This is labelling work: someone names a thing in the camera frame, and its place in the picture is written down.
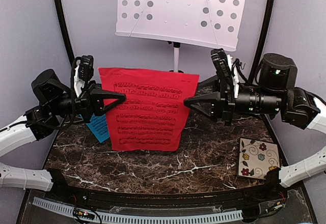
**blue paper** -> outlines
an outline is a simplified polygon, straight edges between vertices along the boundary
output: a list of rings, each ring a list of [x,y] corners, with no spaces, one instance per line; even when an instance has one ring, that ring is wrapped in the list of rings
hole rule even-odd
[[[91,118],[91,123],[86,124],[100,143],[110,138],[108,133],[106,116],[95,116]]]

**red sheet music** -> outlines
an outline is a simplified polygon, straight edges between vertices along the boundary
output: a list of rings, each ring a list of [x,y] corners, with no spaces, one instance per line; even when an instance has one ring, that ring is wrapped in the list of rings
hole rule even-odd
[[[99,68],[102,89],[127,100],[106,114],[112,149],[176,151],[198,75],[145,69]]]

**white perforated rail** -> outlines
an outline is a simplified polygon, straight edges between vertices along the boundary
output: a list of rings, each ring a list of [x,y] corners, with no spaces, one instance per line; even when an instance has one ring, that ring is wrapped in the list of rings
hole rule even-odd
[[[68,204],[59,204],[49,200],[34,197],[33,205],[51,212],[71,217],[73,206]],[[101,216],[102,223],[128,223],[128,224],[213,224],[227,223],[236,220],[242,220],[242,211],[232,211],[219,214],[182,216],[182,217],[147,217],[147,216],[129,216],[116,215],[97,211]],[[92,223],[99,223],[98,217]]]
[[[245,1],[118,0],[116,34],[235,51]]]

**brown marble tabletop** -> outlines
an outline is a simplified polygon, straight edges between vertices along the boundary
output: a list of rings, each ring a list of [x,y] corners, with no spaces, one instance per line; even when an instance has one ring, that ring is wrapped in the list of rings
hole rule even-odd
[[[45,168],[60,169],[69,185],[121,193],[185,194],[263,184],[237,176],[238,141],[273,142],[262,120],[234,116],[232,126],[190,112],[176,152],[112,151],[85,124],[59,132]]]

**gray wall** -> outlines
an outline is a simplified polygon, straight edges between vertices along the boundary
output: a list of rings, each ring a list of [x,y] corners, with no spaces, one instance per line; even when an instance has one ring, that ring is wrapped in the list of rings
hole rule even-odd
[[[326,0],[276,0],[264,52],[293,58],[296,85],[326,98]],[[326,135],[300,130],[276,118],[273,128],[289,163],[296,163],[326,145]],[[305,181],[318,222],[326,223],[326,175]]]
[[[47,68],[69,80],[69,62],[53,0],[0,0],[0,128],[38,104],[31,82]],[[52,137],[19,148],[0,159],[40,169]],[[0,222],[16,223],[24,191],[0,188]]]
[[[164,41],[115,35],[117,0],[63,0],[66,21],[76,55],[91,54],[96,67],[173,69],[173,48]],[[266,0],[246,0],[235,57],[250,71],[262,26]],[[215,75],[210,48],[182,45],[180,69],[199,74],[200,80]],[[98,72],[95,78],[99,81]]]

